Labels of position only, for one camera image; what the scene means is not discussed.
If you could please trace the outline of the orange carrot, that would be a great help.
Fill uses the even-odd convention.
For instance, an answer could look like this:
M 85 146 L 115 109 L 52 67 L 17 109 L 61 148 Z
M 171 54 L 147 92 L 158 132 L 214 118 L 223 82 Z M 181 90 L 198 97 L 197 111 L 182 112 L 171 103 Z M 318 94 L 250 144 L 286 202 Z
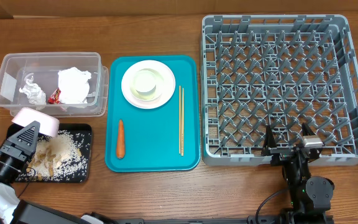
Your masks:
M 125 154 L 126 154 L 126 147 L 125 147 L 124 123 L 120 119 L 119 128 L 117 132 L 116 157 L 118 159 L 123 159 Z

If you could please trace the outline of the red snack wrapper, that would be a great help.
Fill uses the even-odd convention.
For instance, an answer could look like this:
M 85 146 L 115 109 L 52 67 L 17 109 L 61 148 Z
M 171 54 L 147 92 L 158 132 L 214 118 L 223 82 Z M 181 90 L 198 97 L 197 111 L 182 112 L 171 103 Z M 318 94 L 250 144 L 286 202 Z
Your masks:
M 59 99 L 60 93 L 61 93 L 60 89 L 57 88 L 57 89 L 50 95 L 50 97 L 49 97 L 47 103 L 48 103 L 48 104 L 60 104 L 60 99 Z

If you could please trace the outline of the foil wrapper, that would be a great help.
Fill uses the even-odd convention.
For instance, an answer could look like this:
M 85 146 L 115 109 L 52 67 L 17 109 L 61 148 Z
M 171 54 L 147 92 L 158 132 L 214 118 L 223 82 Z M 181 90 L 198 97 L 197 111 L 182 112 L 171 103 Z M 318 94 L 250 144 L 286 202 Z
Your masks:
M 46 104 L 46 94 L 38 84 L 34 83 L 33 75 L 25 79 L 25 85 L 23 88 L 19 88 L 19 92 L 26 95 L 30 104 Z

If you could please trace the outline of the white napkin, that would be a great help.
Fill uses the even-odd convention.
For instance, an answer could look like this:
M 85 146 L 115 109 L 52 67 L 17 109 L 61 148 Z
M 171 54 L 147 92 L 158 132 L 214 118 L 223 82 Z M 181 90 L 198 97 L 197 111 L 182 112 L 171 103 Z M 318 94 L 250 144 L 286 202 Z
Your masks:
M 58 72 L 59 101 L 63 104 L 84 104 L 87 103 L 87 96 L 90 91 L 88 80 L 91 79 L 89 71 L 81 71 L 71 67 Z

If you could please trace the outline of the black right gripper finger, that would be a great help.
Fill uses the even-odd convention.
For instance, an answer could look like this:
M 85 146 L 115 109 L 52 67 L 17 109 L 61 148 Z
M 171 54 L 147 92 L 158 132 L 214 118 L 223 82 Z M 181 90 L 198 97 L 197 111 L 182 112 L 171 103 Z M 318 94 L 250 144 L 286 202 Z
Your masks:
M 303 123 L 301 125 L 301 129 L 302 129 L 302 135 L 303 136 L 313 136 L 313 135 L 315 135 L 315 133 L 311 130 L 311 128 L 306 123 Z
M 275 142 L 275 138 L 273 136 L 273 132 L 272 132 L 270 125 L 267 125 L 266 131 L 265 131 L 264 145 L 263 145 L 261 155 L 262 156 L 270 156 L 271 150 L 273 150 L 273 149 L 276 149 L 276 142 Z

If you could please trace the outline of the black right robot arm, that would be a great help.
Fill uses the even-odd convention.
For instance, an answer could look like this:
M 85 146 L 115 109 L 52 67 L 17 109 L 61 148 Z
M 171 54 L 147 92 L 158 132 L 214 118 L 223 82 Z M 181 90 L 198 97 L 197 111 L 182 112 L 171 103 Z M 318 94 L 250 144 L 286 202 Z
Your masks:
M 271 166 L 282 168 L 287 188 L 273 193 L 259 205 L 255 213 L 257 223 L 262 220 L 259 217 L 262 207 L 285 192 L 290 194 L 291 207 L 281 209 L 280 214 L 272 218 L 272 223 L 334 222 L 326 212 L 331 209 L 335 185 L 325 177 L 312 176 L 308 166 L 310 160 L 319 158 L 324 143 L 307 124 L 303 123 L 301 127 L 301 142 L 287 147 L 277 146 L 271 127 L 266 127 L 262 155 L 271 157 Z

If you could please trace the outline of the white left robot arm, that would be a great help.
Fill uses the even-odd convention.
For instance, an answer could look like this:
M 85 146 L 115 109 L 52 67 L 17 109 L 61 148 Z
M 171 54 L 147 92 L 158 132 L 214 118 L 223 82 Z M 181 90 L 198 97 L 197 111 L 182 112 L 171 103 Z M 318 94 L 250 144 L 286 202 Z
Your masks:
M 20 199 L 11 184 L 21 175 L 35 155 L 39 134 L 55 137 L 59 124 L 33 121 L 0 146 L 0 223 L 114 223 L 95 213 L 81 218 Z

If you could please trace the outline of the small pink bowl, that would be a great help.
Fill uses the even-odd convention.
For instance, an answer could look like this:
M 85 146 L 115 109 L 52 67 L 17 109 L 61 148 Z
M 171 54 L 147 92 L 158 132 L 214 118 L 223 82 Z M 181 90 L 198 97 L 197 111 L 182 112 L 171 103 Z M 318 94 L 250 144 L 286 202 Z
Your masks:
M 57 118 L 41 113 L 37 110 L 33 110 L 31 108 L 24 107 L 21 108 L 12 119 L 14 124 L 22 127 L 27 126 L 33 121 L 40 123 L 39 133 L 50 137 L 57 137 L 60 125 L 60 122 Z

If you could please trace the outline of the cream plastic cup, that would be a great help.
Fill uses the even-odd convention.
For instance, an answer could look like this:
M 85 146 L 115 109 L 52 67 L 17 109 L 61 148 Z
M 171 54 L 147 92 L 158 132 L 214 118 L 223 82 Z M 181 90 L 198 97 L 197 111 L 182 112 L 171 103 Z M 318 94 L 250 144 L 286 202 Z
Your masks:
M 154 72 L 150 70 L 139 70 L 133 79 L 135 93 L 140 97 L 146 98 L 155 92 L 157 81 Z

